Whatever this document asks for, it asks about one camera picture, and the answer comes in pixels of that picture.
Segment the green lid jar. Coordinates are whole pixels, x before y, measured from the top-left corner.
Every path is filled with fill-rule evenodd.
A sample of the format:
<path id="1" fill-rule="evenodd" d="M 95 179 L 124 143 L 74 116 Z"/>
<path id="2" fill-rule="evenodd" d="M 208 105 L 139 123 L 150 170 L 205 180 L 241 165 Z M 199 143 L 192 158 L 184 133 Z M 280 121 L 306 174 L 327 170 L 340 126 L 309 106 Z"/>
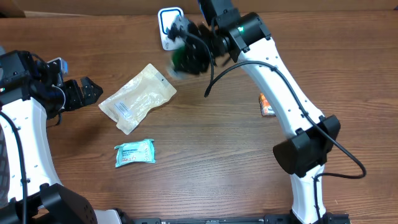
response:
<path id="1" fill-rule="evenodd" d="M 188 73 L 184 69 L 184 56 L 185 47 L 180 47 L 173 51 L 170 58 L 169 66 L 167 67 L 167 73 L 176 80 L 185 80 L 188 78 Z"/>

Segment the beige pouch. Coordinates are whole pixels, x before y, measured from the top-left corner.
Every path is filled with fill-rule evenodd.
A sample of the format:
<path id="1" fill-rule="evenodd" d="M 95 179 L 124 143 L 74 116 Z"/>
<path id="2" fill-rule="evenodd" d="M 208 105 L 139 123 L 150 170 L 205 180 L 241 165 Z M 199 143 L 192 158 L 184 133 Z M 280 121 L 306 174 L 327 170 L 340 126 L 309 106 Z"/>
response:
<path id="1" fill-rule="evenodd" d="M 99 108 L 128 135 L 149 111 L 170 101 L 176 92 L 169 81 L 152 64 L 148 64 L 115 94 L 101 102 Z"/>

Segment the light blue wipes pack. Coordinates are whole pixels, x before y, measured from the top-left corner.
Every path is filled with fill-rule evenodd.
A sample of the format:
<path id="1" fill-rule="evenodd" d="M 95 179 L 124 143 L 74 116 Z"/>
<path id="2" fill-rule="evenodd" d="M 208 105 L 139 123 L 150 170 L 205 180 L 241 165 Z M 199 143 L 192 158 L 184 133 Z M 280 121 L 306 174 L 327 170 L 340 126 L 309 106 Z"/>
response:
<path id="1" fill-rule="evenodd" d="M 115 146 L 114 149 L 117 150 L 115 168 L 133 162 L 156 163 L 153 139 L 124 143 Z"/>

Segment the orange tissue pack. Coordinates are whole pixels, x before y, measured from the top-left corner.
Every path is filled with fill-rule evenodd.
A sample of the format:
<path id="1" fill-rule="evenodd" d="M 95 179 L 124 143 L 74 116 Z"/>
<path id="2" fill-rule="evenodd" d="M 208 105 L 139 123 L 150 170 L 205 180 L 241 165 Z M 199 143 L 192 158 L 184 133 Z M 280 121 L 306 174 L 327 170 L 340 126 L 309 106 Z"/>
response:
<path id="1" fill-rule="evenodd" d="M 262 116 L 275 116 L 275 112 L 263 93 L 259 95 L 259 105 Z"/>

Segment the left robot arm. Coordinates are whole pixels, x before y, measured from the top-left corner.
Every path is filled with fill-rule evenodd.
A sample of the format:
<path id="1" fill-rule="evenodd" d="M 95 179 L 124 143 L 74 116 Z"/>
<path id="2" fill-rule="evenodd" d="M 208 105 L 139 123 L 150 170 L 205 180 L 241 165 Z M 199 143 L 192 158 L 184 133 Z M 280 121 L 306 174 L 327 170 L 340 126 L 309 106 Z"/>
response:
<path id="1" fill-rule="evenodd" d="M 62 58 L 25 50 L 1 52 L 1 185 L 8 188 L 2 223 L 129 223 L 118 208 L 94 209 L 64 187 L 55 171 L 47 121 L 92 105 L 103 89 L 88 77 L 65 80 Z"/>

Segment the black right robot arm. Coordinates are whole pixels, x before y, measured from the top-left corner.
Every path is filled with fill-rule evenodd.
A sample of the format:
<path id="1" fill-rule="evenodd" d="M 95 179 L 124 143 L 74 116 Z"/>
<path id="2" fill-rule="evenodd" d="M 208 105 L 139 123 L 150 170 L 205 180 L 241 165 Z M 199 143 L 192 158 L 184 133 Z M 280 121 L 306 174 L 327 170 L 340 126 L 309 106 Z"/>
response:
<path id="1" fill-rule="evenodd" d="M 270 103 L 285 135 L 273 153 L 292 184 L 293 204 L 283 215 L 268 214 L 261 223 L 348 223 L 323 204 L 322 174 L 340 122 L 325 116 L 303 93 L 284 65 L 270 30 L 255 12 L 241 15 L 231 1 L 200 1 L 206 24 L 196 25 L 181 12 L 159 12 L 167 40 L 181 42 L 172 56 L 176 74 L 212 72 L 217 57 L 229 55 Z"/>

